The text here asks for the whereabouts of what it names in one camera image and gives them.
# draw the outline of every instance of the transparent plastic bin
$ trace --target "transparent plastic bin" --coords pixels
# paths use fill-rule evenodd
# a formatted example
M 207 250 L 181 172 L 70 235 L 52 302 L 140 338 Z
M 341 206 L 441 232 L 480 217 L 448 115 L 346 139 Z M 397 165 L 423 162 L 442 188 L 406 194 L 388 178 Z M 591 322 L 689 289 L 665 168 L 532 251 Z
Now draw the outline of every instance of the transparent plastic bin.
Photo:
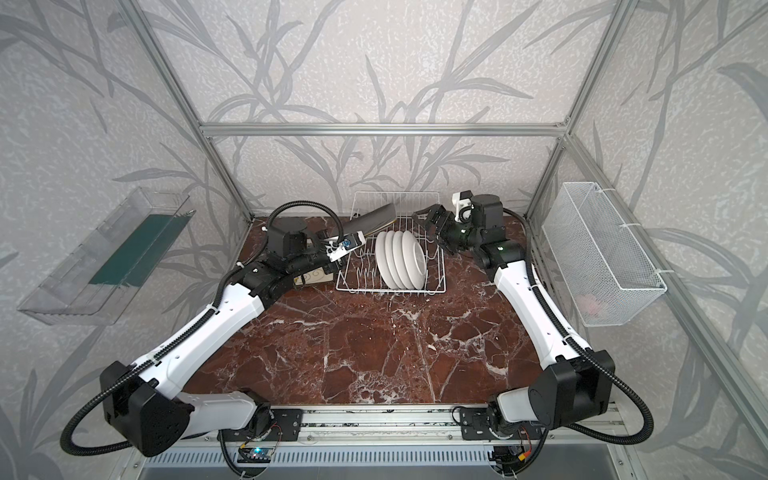
M 114 324 L 193 214 L 189 195 L 137 188 L 24 299 L 19 311 L 49 325 Z M 157 216 L 147 228 L 150 215 Z M 141 242 L 127 243 L 140 226 L 146 231 Z M 126 248 L 124 243 L 135 247 L 127 260 L 116 262 L 114 254 Z
M 369 237 L 366 245 L 353 251 L 349 261 L 336 277 L 336 289 L 351 293 L 445 293 L 445 258 L 434 240 L 427 238 L 426 231 L 413 221 L 413 212 L 440 203 L 437 192 L 355 192 L 350 219 L 367 214 L 387 204 L 395 204 L 395 223 L 383 229 L 394 231 L 409 230 L 422 246 L 427 260 L 427 279 L 423 289 L 392 290 L 376 265 L 376 238 Z
M 605 192 L 565 182 L 542 229 L 585 326 L 624 325 L 667 291 Z

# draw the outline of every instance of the red marble surface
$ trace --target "red marble surface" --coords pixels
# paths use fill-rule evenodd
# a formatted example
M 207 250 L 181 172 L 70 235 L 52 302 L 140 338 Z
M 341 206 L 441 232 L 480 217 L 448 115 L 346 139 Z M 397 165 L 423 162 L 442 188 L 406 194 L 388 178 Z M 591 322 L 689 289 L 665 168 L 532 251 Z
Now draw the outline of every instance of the red marble surface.
M 316 230 L 321 219 L 311 219 Z M 256 222 L 241 259 L 263 232 Z M 525 242 L 508 218 L 508 237 Z M 445 256 L 433 296 L 293 290 L 232 336 L 184 388 L 250 388 L 275 404 L 473 403 L 541 368 L 509 302 L 471 259 Z

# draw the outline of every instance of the green mat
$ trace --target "green mat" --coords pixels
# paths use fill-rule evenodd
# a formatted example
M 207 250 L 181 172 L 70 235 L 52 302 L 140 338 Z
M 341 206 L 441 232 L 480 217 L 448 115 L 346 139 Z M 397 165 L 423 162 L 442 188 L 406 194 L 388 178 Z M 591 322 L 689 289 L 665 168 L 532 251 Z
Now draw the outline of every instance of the green mat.
M 191 215 L 150 215 L 115 250 L 88 283 L 142 286 L 187 226 Z

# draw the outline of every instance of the wall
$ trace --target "wall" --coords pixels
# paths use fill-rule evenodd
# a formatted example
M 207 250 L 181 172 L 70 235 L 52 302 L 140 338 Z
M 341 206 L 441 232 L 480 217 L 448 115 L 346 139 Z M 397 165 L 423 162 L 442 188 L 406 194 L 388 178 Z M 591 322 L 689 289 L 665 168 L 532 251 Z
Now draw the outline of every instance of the wall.
M 768 392 L 768 3 L 655 5 L 633 13 L 575 132 Z M 550 188 L 583 180 L 570 172 Z M 663 300 L 588 336 L 621 352 L 617 371 L 654 412 L 656 433 L 637 447 L 649 478 L 768 477 L 764 451 Z
M 560 122 L 614 8 L 610 0 L 141 4 L 206 122 Z M 466 187 L 524 210 L 553 144 L 218 141 L 254 210 L 300 194 L 342 212 L 356 190 L 438 190 L 447 201 Z
M 110 2 L 0 5 L 0 474 L 107 478 L 116 454 L 58 447 L 101 368 L 130 362 L 196 313 L 245 222 Z M 197 213 L 113 326 L 46 326 L 16 311 L 135 187 L 188 192 Z M 120 440 L 99 414 L 75 438 Z

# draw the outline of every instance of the dish rack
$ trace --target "dish rack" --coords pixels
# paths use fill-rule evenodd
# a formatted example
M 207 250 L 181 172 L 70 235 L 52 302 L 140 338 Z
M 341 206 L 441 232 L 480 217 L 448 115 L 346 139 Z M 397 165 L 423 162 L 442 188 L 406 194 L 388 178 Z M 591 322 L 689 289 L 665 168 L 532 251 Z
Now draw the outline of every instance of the dish rack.
M 564 182 L 542 230 L 585 326 L 624 325 L 667 291 L 631 227 L 594 182 Z
M 434 240 L 427 238 L 426 231 L 413 221 L 413 212 L 440 203 L 437 192 L 381 192 L 358 191 L 352 204 L 350 219 L 367 214 L 387 204 L 395 205 L 395 223 L 384 231 L 410 231 L 424 250 L 427 260 L 427 280 L 420 290 L 392 290 L 379 274 L 376 266 L 376 238 L 371 236 L 366 245 L 353 251 L 336 278 L 336 289 L 351 293 L 445 293 L 445 258 Z

